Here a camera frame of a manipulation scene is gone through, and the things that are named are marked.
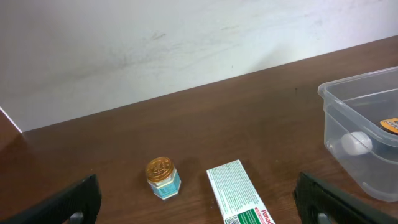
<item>black object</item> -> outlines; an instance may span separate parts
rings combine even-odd
[[[101,192],[95,175],[69,186],[32,208],[1,224],[92,224],[101,206]]]
[[[341,190],[300,173],[294,200],[302,223],[398,223],[395,218],[376,210]]]

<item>green and white box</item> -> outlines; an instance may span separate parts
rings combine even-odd
[[[226,224],[275,223],[240,160],[207,170]]]

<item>white wall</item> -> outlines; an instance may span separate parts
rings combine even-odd
[[[395,0],[2,0],[0,106],[27,131],[397,35],[397,9]]]

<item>box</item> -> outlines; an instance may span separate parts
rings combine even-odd
[[[381,121],[398,118],[398,67],[324,83],[318,93],[326,148],[370,196],[397,201],[398,135]]]
[[[226,224],[275,223],[240,160],[207,170]]]

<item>white ball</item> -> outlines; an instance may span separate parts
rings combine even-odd
[[[344,150],[352,155],[358,156],[372,150],[372,140],[362,131],[347,133],[341,138]]]

